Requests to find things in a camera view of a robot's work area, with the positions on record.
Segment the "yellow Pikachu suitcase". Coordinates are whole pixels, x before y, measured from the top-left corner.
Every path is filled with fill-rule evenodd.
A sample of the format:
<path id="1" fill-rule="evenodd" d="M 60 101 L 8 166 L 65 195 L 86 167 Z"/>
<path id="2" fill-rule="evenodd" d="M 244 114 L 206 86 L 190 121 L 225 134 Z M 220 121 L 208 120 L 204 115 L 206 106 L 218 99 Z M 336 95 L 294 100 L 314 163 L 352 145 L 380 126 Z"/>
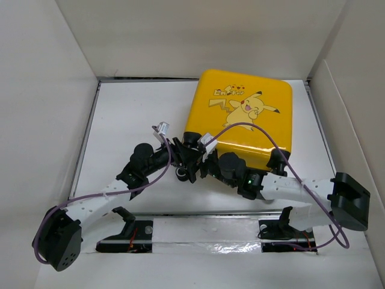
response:
<path id="1" fill-rule="evenodd" d="M 233 152 L 247 167 L 273 171 L 292 151 L 292 87 L 285 81 L 209 69 L 202 73 L 185 131 L 217 136 L 218 156 Z"/>

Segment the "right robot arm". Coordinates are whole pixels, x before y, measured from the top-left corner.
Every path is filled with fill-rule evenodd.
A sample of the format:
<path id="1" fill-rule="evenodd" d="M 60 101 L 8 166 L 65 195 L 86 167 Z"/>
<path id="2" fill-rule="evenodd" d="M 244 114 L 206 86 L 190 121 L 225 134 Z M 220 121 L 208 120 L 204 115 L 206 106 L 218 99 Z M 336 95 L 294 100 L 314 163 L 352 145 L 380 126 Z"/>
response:
<path id="1" fill-rule="evenodd" d="M 249 200 L 289 200 L 301 207 L 283 209 L 278 230 L 285 237 L 314 226 L 336 223 L 352 230 L 368 228 L 370 193 L 352 176 L 338 172 L 331 179 L 304 179 L 286 176 L 281 157 L 273 171 L 247 167 L 245 160 L 233 152 L 218 156 L 213 152 L 200 163 L 201 176 L 211 175 Z"/>

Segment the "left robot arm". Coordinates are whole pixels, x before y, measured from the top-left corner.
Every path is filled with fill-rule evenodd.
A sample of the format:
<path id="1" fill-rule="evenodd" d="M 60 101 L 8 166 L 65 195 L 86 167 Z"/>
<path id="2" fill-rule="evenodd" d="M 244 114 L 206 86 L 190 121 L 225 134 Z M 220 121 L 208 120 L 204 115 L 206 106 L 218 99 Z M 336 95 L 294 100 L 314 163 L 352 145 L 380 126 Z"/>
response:
<path id="1" fill-rule="evenodd" d="M 127 203 L 142 191 L 160 180 L 149 181 L 155 172 L 165 175 L 173 166 L 183 179 L 196 180 L 196 173 L 205 150 L 201 135 L 186 132 L 183 139 L 160 136 L 161 145 L 154 149 L 148 143 L 134 148 L 127 165 L 116 176 L 126 184 L 122 191 L 89 194 L 69 199 L 54 206 L 45 214 L 32 241 L 37 261 L 61 272 L 73 264 L 81 251 L 82 233 L 109 213 L 118 214 L 113 231 L 116 235 L 97 242 L 96 250 L 102 253 L 147 253 L 152 249 L 151 234 L 145 232 L 150 221 L 137 221 L 127 209 Z"/>

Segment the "metal base rail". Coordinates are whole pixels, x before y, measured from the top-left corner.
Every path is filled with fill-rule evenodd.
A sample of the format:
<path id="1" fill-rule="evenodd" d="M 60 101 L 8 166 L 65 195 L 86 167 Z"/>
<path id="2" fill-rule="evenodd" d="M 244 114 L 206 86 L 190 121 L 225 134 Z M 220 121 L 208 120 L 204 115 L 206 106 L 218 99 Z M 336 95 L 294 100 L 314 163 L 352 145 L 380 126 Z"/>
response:
<path id="1" fill-rule="evenodd" d="M 315 246 L 313 232 L 295 232 L 288 240 L 266 239 L 275 217 L 244 216 L 141 216 L 129 237 L 120 233 L 118 216 L 104 217 L 86 230 L 82 253 L 261 253 L 292 252 L 290 243 L 308 249 Z"/>

